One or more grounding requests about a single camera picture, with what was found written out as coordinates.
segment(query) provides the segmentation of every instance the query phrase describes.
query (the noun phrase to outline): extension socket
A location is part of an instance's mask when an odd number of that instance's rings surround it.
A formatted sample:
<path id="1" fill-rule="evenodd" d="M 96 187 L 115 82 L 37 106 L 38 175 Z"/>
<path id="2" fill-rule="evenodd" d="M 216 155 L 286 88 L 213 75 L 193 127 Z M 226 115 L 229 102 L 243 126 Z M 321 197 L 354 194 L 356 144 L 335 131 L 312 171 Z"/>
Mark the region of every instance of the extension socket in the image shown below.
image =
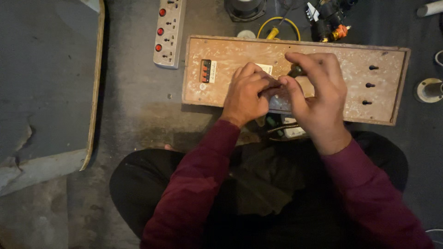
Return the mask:
<path id="1" fill-rule="evenodd" d="M 182 43 L 186 0 L 160 0 L 157 34 L 154 44 L 154 63 L 177 69 Z"/>

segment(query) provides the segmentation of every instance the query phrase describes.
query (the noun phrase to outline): sleeve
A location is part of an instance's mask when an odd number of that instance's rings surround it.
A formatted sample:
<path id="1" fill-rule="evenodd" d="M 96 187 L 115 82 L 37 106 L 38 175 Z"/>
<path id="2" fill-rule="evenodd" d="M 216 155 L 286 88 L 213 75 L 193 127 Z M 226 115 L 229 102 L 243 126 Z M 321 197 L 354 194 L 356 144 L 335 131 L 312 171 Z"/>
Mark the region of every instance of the sleeve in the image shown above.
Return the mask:
<path id="1" fill-rule="evenodd" d="M 199 248 L 209 211 L 228 174 L 229 158 L 240 130 L 218 120 L 172 174 L 140 248 Z"/>
<path id="2" fill-rule="evenodd" d="M 434 248 L 388 175 L 355 140 L 334 155 L 322 156 L 322 160 L 349 216 L 372 238 L 389 248 Z"/>

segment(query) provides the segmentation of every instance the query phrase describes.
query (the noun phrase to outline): right hand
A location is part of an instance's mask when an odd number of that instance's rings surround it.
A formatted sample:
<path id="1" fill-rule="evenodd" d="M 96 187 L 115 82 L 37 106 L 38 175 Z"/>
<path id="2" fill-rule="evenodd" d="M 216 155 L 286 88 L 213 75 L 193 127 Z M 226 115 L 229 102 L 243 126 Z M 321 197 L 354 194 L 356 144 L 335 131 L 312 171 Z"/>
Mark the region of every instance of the right hand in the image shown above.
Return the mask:
<path id="1" fill-rule="evenodd" d="M 285 58 L 300 65 L 315 89 L 315 96 L 305 98 L 300 84 L 284 75 L 279 82 L 291 98 L 294 118 L 312 138 L 320 155 L 335 154 L 352 140 L 343 124 L 347 87 L 334 54 L 286 53 Z"/>

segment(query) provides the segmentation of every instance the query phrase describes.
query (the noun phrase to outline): wooden board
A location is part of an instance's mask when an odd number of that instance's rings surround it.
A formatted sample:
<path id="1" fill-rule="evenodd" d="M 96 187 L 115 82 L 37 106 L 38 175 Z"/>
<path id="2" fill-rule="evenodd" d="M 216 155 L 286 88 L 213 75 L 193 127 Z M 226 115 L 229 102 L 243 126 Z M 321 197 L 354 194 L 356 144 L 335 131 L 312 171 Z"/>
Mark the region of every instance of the wooden board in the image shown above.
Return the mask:
<path id="1" fill-rule="evenodd" d="M 410 49 L 352 44 L 312 43 L 283 40 L 249 39 L 190 35 L 187 41 L 182 102 L 223 106 L 235 70 L 247 62 L 272 66 L 274 78 L 287 74 L 291 63 L 286 52 L 334 53 L 340 62 L 348 87 L 344 109 L 346 121 L 395 125 L 408 68 Z M 214 83 L 201 87 L 201 60 L 217 61 Z M 370 70 L 369 66 L 379 67 Z M 306 97 L 314 96 L 307 77 L 297 77 Z M 366 87 L 366 83 L 375 87 Z M 371 105 L 363 105 L 366 100 Z M 284 94 L 271 99 L 270 112 L 290 114 Z"/>

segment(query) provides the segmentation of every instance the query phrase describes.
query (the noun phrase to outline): label sticker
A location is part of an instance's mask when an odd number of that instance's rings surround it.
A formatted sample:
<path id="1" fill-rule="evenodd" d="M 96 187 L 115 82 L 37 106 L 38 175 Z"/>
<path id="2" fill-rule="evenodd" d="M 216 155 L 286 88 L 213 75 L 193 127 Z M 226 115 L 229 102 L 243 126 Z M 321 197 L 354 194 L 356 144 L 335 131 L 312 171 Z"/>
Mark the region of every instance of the label sticker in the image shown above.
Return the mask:
<path id="1" fill-rule="evenodd" d="M 211 61 L 211 73 L 209 74 L 209 83 L 215 83 L 215 74 L 217 68 L 217 62 Z"/>
<path id="2" fill-rule="evenodd" d="M 257 64 L 257 63 L 256 63 L 256 65 L 261 67 L 263 69 L 263 71 L 265 71 L 269 75 L 272 74 L 272 66 L 270 66 L 270 65 L 263 65 L 263 64 Z"/>

